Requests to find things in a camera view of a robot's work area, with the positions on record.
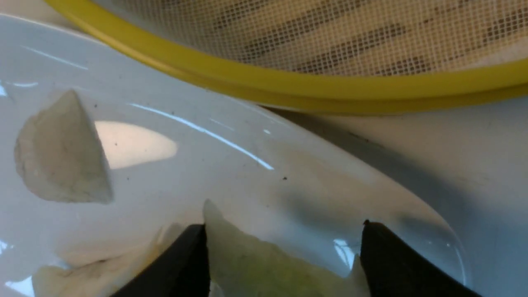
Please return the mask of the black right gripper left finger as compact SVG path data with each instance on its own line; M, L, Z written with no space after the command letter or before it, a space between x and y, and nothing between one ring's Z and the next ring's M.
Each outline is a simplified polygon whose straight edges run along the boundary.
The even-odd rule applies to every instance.
M190 224L151 265L113 297L207 297L209 254L204 224Z

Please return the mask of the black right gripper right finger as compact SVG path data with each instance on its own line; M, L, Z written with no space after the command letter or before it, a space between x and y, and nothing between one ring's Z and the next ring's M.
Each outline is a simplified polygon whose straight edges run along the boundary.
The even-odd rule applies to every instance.
M478 297L385 224L365 220L360 260L372 297Z

